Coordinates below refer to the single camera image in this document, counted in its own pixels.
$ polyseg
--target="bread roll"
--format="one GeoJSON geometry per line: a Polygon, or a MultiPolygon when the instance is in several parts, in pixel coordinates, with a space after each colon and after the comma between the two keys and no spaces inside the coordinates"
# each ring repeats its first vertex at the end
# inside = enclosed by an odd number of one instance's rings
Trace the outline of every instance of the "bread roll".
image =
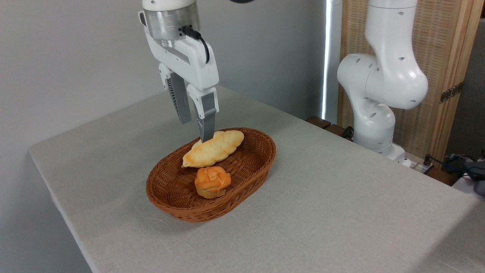
{"type": "Polygon", "coordinates": [[[232,154],[243,140],[244,134],[241,131],[216,131],[211,140],[204,143],[199,140],[192,146],[183,156],[182,167],[212,166],[232,154]]]}
{"type": "Polygon", "coordinates": [[[222,196],[230,184],[231,175],[221,167],[200,168],[195,178],[197,193],[209,199],[222,196]]]}

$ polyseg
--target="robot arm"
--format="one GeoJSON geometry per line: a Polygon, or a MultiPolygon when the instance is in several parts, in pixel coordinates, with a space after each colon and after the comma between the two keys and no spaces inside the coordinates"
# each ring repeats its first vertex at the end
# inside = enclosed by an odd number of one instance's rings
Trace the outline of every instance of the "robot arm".
{"type": "Polygon", "coordinates": [[[212,47],[198,32],[196,0],[143,0],[139,17],[145,26],[150,50],[160,62],[163,86],[170,92],[180,121],[182,124],[191,121],[188,93],[197,112],[202,142],[212,139],[215,113],[219,112],[215,88],[219,73],[212,47]]]}
{"type": "Polygon", "coordinates": [[[376,56],[350,54],[337,72],[354,112],[354,142],[400,163],[404,151],[392,143],[389,106],[414,108],[428,89],[411,44],[417,2],[369,0],[365,35],[376,56]]]}

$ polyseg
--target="white wall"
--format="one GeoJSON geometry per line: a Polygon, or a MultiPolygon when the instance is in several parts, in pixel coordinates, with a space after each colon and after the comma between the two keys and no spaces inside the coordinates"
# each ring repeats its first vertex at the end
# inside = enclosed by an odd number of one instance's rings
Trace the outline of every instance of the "white wall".
{"type": "MultiPolygon", "coordinates": [[[[0,5],[0,272],[89,272],[27,150],[161,92],[140,9],[140,0],[0,5]]],[[[201,0],[199,13],[222,85],[319,115],[321,1],[201,0]]]]}

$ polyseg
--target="electrical cord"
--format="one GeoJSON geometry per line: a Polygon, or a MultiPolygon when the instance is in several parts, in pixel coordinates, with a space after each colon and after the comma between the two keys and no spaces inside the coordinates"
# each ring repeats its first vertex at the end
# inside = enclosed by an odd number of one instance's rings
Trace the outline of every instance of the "electrical cord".
{"type": "Polygon", "coordinates": [[[462,168],[458,168],[458,167],[454,167],[454,166],[448,165],[445,162],[439,161],[436,158],[432,157],[430,154],[427,154],[426,156],[429,157],[430,159],[432,159],[433,161],[435,161],[435,162],[437,162],[437,163],[439,163],[439,164],[441,164],[441,165],[443,165],[443,166],[445,166],[445,167],[447,167],[449,169],[456,170],[456,171],[459,171],[461,173],[468,173],[468,174],[475,175],[475,176],[478,176],[478,177],[483,177],[483,174],[476,173],[476,172],[472,172],[472,171],[470,171],[470,169],[475,168],[475,169],[485,170],[485,168],[471,167],[469,169],[462,169],[462,168]]]}
{"type": "Polygon", "coordinates": [[[200,40],[202,42],[202,44],[204,45],[204,49],[206,50],[206,63],[208,63],[210,60],[209,47],[207,46],[206,42],[202,38],[202,35],[200,34],[200,32],[193,30],[191,26],[182,27],[182,32],[185,35],[191,38],[194,38],[195,40],[200,40]]]}

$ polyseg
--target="brown woven basket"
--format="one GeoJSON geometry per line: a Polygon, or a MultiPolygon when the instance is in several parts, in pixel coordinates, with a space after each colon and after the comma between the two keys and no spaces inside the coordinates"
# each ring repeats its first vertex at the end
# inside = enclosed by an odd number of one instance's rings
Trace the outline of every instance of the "brown woven basket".
{"type": "Polygon", "coordinates": [[[266,180],[275,160],[276,146],[265,133],[251,128],[227,128],[244,133],[241,145],[228,158],[217,162],[231,174],[226,193],[214,199],[197,194],[194,180],[198,168],[182,168],[182,157],[200,138],[162,159],[146,181],[148,199],[159,209],[184,221],[205,222],[230,212],[266,180]]]}

